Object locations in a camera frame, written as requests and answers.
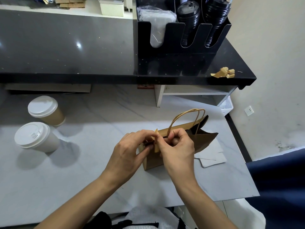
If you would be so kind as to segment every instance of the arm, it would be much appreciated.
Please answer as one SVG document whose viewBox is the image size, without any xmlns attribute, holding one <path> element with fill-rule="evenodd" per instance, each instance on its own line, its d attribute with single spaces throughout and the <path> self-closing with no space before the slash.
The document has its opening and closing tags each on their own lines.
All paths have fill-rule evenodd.
<svg viewBox="0 0 305 229">
<path fill-rule="evenodd" d="M 186 131 L 175 129 L 166 139 L 158 135 L 156 141 L 177 193 L 198 228 L 237 229 L 198 185 L 194 174 L 194 143 Z"/>
<path fill-rule="evenodd" d="M 152 145 L 146 147 L 138 155 L 136 155 L 136 149 L 144 140 L 151 140 L 152 136 L 156 136 L 156 133 L 151 130 L 126 134 L 115 146 L 100 177 L 87 185 L 35 228 L 83 228 L 97 209 L 134 175 L 148 155 Z"/>
</svg>

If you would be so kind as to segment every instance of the brown paper bag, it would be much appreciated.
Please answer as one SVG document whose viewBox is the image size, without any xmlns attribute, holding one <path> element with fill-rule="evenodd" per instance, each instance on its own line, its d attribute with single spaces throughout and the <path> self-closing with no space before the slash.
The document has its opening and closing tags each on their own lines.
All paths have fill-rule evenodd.
<svg viewBox="0 0 305 229">
<path fill-rule="evenodd" d="M 196 111 L 198 111 L 198 114 L 197 114 L 195 121 L 186 123 L 186 124 L 182 124 L 182 125 L 172 126 L 174 124 L 174 122 L 182 115 L 189 113 L 189 112 L 196 112 Z M 200 111 L 203 111 L 203 115 L 199 120 L 197 120 Z M 208 147 L 208 145 L 218 135 L 217 132 L 209 133 L 209 132 L 205 132 L 205 131 L 201 130 L 201 128 L 205 125 L 205 123 L 207 122 L 207 120 L 209 118 L 208 115 L 204 116 L 204 114 L 205 114 L 204 109 L 194 108 L 194 109 L 188 110 L 186 112 L 183 112 L 183 113 L 180 113 L 179 115 L 177 115 L 173 119 L 170 127 L 162 129 L 162 130 L 156 129 L 155 132 L 160 134 L 162 137 L 166 138 L 166 137 L 168 137 L 171 130 L 177 129 L 177 128 L 183 128 L 186 130 L 189 137 L 194 142 L 195 153 L 198 153 L 198 152 L 204 150 L 206 147 Z M 143 149 L 145 148 L 145 146 L 146 146 L 146 144 L 144 144 L 144 143 L 140 144 L 139 151 L 142 152 Z M 160 152 L 158 145 L 155 144 L 155 149 L 152 150 L 143 161 L 144 170 L 148 170 L 148 169 L 163 165 L 163 159 L 162 159 L 162 157 L 160 157 L 160 153 L 161 152 Z"/>
</svg>

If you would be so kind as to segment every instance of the white paper cup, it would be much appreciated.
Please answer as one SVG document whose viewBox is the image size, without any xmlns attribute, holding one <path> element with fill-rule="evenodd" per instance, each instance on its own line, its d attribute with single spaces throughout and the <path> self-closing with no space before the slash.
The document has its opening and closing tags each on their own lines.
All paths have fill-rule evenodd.
<svg viewBox="0 0 305 229">
<path fill-rule="evenodd" d="M 16 144 L 23 149 L 34 149 L 44 153 L 55 151 L 60 140 L 42 122 L 31 122 L 20 127 L 15 133 Z"/>
<path fill-rule="evenodd" d="M 50 96 L 40 96 L 33 99 L 27 106 L 28 112 L 35 118 L 59 126 L 65 122 L 65 116 L 58 107 L 57 101 Z"/>
</svg>

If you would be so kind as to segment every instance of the dark blue fabric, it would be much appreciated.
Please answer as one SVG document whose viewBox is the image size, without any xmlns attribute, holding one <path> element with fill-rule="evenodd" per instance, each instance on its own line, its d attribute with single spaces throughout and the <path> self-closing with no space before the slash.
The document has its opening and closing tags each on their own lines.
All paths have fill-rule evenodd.
<svg viewBox="0 0 305 229">
<path fill-rule="evenodd" d="M 305 149 L 247 163 L 260 193 L 246 198 L 266 218 L 266 229 L 305 228 Z"/>
</svg>

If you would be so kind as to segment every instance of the stack of black lids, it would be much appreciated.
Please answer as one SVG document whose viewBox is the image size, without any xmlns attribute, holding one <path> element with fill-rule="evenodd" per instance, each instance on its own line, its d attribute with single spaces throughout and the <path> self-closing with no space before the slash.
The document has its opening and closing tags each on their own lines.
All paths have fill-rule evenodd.
<svg viewBox="0 0 305 229">
<path fill-rule="evenodd" d="M 231 9 L 231 3 L 226 0 L 208 0 L 203 9 L 205 23 L 212 24 L 212 29 L 205 42 L 207 47 L 213 46 L 222 31 L 222 26 Z"/>
<path fill-rule="evenodd" d="M 192 44 L 200 19 L 200 5 L 195 1 L 182 3 L 177 10 L 177 19 L 185 23 L 185 29 L 181 39 L 181 46 L 187 47 Z"/>
</svg>

